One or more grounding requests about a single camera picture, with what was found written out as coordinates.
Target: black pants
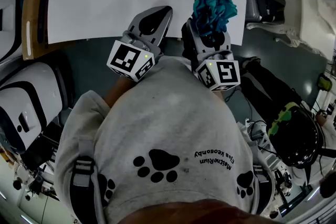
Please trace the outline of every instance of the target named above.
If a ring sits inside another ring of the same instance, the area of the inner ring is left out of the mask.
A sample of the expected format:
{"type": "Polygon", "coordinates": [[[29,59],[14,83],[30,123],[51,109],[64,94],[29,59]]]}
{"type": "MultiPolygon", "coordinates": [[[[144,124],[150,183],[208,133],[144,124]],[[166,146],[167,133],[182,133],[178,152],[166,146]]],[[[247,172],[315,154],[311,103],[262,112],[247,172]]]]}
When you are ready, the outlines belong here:
{"type": "Polygon", "coordinates": [[[258,62],[250,62],[246,70],[255,77],[266,93],[271,97],[271,99],[269,99],[264,93],[259,91],[250,79],[241,77],[240,86],[243,94],[264,119],[268,127],[271,126],[272,122],[278,117],[279,112],[286,104],[295,102],[300,105],[302,101],[301,97],[258,62]]]}

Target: strap buckle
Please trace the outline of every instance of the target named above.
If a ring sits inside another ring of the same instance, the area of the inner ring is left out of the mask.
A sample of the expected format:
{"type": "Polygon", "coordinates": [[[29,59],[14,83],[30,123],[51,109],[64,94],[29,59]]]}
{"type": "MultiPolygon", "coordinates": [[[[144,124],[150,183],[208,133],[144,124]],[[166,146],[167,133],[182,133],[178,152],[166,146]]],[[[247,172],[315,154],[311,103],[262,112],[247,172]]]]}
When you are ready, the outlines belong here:
{"type": "Polygon", "coordinates": [[[94,166],[95,162],[92,158],[88,156],[79,157],[73,169],[74,180],[72,184],[77,187],[89,188],[94,166]]]}
{"type": "Polygon", "coordinates": [[[259,183],[268,183],[269,175],[261,165],[254,164],[253,170],[255,176],[258,178],[259,183]]]}

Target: wooden board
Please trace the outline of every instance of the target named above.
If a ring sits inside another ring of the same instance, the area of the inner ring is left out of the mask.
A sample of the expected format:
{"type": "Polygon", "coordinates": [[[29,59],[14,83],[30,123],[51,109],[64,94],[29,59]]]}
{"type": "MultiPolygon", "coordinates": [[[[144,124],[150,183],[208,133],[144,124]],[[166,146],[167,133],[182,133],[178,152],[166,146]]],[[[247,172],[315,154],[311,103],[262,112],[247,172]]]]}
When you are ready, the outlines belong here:
{"type": "Polygon", "coordinates": [[[22,54],[24,60],[36,59],[68,42],[48,43],[48,0],[24,0],[22,11],[22,54]]]}

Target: shoe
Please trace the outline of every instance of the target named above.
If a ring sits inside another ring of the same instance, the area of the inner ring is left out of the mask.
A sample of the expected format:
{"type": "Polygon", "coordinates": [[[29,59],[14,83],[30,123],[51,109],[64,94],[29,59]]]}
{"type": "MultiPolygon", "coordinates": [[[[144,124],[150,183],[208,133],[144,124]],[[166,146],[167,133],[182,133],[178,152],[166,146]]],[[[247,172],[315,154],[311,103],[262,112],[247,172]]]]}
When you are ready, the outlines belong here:
{"type": "Polygon", "coordinates": [[[243,69],[243,70],[246,70],[246,66],[247,66],[247,64],[250,63],[250,62],[261,63],[261,59],[258,58],[257,56],[253,56],[253,57],[251,57],[251,58],[247,58],[247,59],[243,62],[243,64],[241,65],[242,69],[243,69]]]}

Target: white cube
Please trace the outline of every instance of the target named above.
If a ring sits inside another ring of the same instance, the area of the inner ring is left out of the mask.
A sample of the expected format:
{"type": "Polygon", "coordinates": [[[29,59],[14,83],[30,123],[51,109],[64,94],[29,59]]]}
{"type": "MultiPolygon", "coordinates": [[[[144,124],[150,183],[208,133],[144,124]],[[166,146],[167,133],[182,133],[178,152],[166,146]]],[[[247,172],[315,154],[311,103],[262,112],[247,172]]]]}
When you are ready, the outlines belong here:
{"type": "Polygon", "coordinates": [[[196,72],[212,91],[226,91],[240,84],[239,64],[235,60],[204,60],[196,72]]]}
{"type": "Polygon", "coordinates": [[[138,82],[155,65],[154,54],[116,40],[107,66],[115,73],[138,82]]]}

